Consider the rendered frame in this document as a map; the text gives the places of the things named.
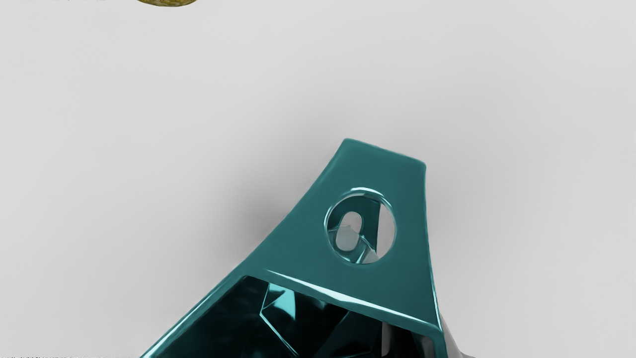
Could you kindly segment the teal faceted mug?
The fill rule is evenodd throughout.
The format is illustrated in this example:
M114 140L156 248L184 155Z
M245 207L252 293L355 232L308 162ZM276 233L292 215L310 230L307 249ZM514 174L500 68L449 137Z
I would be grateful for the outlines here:
M344 140L272 233L141 358L475 358L439 313L425 173Z

